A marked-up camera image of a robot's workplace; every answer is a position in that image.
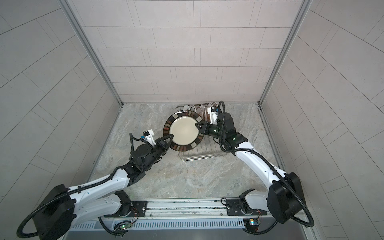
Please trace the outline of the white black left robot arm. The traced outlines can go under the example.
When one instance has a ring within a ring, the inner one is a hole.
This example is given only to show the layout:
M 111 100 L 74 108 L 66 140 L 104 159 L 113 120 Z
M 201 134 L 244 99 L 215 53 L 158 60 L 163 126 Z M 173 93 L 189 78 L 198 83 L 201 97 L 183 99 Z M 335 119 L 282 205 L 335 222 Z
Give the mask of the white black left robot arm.
M 57 240 L 70 228 L 89 220 L 131 212 L 132 202 L 124 188 L 140 181 L 168 151 L 173 135 L 158 138 L 150 147 L 143 144 L 132 151 L 129 162 L 97 180 L 65 187 L 54 187 L 42 200 L 33 216 L 41 240 Z

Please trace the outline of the brown striped rim plate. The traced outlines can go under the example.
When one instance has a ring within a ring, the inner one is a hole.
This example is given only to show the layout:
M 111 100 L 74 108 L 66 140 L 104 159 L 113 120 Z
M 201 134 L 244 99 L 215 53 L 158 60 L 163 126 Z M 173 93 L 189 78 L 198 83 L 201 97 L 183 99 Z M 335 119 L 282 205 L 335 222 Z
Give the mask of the brown striped rim plate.
M 196 124 L 202 117 L 194 111 L 181 110 L 172 114 L 164 124 L 163 136 L 173 135 L 170 148 L 186 152 L 196 148 L 204 138 Z

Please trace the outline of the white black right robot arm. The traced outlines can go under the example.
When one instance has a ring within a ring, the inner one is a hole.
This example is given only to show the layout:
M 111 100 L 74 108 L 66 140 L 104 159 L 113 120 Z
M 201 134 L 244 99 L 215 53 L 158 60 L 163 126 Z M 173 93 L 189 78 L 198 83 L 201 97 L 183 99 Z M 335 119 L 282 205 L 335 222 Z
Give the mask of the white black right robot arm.
M 307 227 L 313 226 L 300 178 L 294 173 L 287 174 L 258 153 L 248 139 L 236 131 L 229 113 L 219 113 L 214 124 L 202 120 L 195 126 L 201 134 L 217 138 L 223 152 L 242 160 L 266 186 L 267 193 L 248 190 L 240 195 L 245 213 L 263 210 L 281 224 L 292 219 Z

